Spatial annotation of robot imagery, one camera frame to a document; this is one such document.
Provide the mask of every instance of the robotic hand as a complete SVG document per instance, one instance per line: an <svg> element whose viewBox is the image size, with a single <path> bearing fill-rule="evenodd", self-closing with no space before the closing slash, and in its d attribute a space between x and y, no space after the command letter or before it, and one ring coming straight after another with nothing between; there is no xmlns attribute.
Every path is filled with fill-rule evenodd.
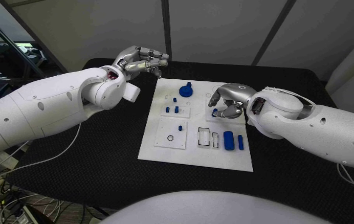
<svg viewBox="0 0 354 224"><path fill-rule="evenodd" d="M90 68L24 85L0 99L0 151L28 140L61 133L97 112L112 109L122 98L136 101L141 89L128 81L141 72L161 78L160 66L170 56L129 47L113 65Z"/></svg>
<svg viewBox="0 0 354 224"><path fill-rule="evenodd" d="M311 105L304 105L297 96ZM317 105L288 90L266 87L256 92L238 83L217 89L210 107L217 105L220 98L225 98L229 108L214 116L238 118L245 108L248 123L264 135L288 139L326 160L354 167L354 113Z"/></svg>

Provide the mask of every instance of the black wire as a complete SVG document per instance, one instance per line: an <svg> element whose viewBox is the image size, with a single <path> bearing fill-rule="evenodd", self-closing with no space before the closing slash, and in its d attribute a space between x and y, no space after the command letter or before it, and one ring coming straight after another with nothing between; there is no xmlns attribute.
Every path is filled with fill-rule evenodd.
<svg viewBox="0 0 354 224"><path fill-rule="evenodd" d="M66 209L73 205L74 203L71 203L71 204L69 204L67 206L66 206L66 208L63 209L63 211L61 211L61 213L60 213L60 215L58 215L58 217L57 217L57 220L56 220L56 222L54 223L57 223L58 222L58 219L60 219L60 217L61 217L61 215L63 215L63 213L64 213L64 211L66 211Z"/></svg>
<svg viewBox="0 0 354 224"><path fill-rule="evenodd" d="M102 220L102 218L99 218L99 217L93 214L93 212L90 211L89 208L87 208L87 211L89 211L90 215L92 215L96 219Z"/></svg>
<svg viewBox="0 0 354 224"><path fill-rule="evenodd" d="M15 215L15 213L11 214L11 215L6 217L4 224L6 224L6 221L9 220L11 216L14 216L14 215Z"/></svg>
<svg viewBox="0 0 354 224"><path fill-rule="evenodd" d="M83 205L83 218L82 218L80 224L83 224L84 219L86 219L86 205Z"/></svg>
<svg viewBox="0 0 354 224"><path fill-rule="evenodd" d="M56 203L60 202L60 201L61 201L61 200L53 201L51 203L47 203L47 204L40 204L40 205L30 204L30 205L31 205L31 206L44 206L44 205L56 204Z"/></svg>

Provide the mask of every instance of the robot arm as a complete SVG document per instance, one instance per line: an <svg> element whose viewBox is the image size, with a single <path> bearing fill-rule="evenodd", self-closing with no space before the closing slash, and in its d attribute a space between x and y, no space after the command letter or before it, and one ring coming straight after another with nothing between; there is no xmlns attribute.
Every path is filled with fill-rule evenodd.
<svg viewBox="0 0 354 224"><path fill-rule="evenodd" d="M210 107L220 97L229 108L216 116L236 118L246 108L249 125L264 135L288 141L332 162L354 167L354 114L340 109L304 105L298 94L266 87L261 92L242 84L226 84L214 93Z"/></svg>
<svg viewBox="0 0 354 224"><path fill-rule="evenodd" d="M0 99L0 151L28 140L61 133L122 98L136 101L141 89L128 81L141 72L161 77L170 56L132 46L113 65L67 73L24 85Z"/></svg>

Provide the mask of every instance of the black table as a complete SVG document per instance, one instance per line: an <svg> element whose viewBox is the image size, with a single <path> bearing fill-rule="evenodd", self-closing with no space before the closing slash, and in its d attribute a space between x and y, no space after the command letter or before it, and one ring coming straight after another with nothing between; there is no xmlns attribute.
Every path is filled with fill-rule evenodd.
<svg viewBox="0 0 354 224"><path fill-rule="evenodd" d="M110 64L95 59L87 68ZM316 73L306 69L173 62L164 78L236 82L262 90L288 89L316 103L334 102ZM83 123L79 139L56 160L12 173L9 181L53 198L119 209L162 193L217 190L284 203L336 223L354 223L354 188L336 164L274 140L246 126L255 172L138 160L157 78L142 73L132 83L142 92L136 103L122 100L110 111ZM56 156L70 145L79 127L37 140L19 166Z"/></svg>

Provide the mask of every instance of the white pegboard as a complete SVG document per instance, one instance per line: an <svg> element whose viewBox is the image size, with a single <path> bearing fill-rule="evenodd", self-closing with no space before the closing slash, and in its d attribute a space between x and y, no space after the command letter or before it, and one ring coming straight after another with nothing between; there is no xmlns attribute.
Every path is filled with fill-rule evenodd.
<svg viewBox="0 0 354 224"><path fill-rule="evenodd" d="M186 98L180 95L180 88L187 85L187 82L188 80L178 79L162 78L158 80L138 159L253 172L245 115L238 119L223 119L212 116L216 107L220 110L227 107L223 99L216 107L210 108L207 106L212 95L225 83L191 81L194 94ZM165 116L167 106L171 107L171 117ZM190 117L183 117L181 114L174 115L175 106L190 108L187 111ZM160 128L161 123L168 124L161 120L175 120L167 125L170 129ZM178 131L178 125L183 122L188 124L186 148L183 148L180 140L174 140L177 144L167 142L168 134L183 135L177 133L181 132ZM199 146L200 127L210 129L210 146ZM225 131L233 131L235 134L236 149L233 151L225 149ZM213 147L213 133L219 133L219 149ZM239 135L243 136L245 150L239 150ZM157 142L161 143L160 141L164 141L165 147L157 145Z"/></svg>

